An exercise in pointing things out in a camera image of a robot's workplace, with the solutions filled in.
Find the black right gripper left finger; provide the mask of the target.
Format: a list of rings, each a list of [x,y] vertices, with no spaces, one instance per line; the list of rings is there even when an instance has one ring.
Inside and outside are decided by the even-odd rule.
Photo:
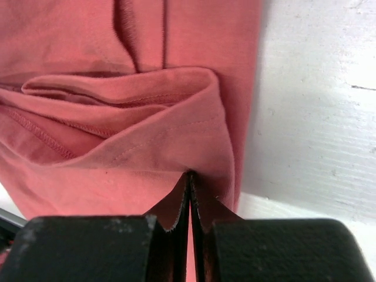
[[[155,219],[147,281],[186,280],[189,202],[189,178],[183,173],[172,191],[146,213]]]

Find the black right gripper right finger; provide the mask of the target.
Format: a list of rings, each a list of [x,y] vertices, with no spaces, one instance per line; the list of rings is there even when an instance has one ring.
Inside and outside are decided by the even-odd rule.
[[[194,259],[197,281],[220,281],[216,223],[243,219],[217,200],[196,172],[189,172]]]

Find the red polo t shirt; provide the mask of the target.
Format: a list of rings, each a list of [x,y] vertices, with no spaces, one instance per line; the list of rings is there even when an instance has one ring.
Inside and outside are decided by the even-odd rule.
[[[261,1],[2,1],[1,184],[31,223],[239,204]]]

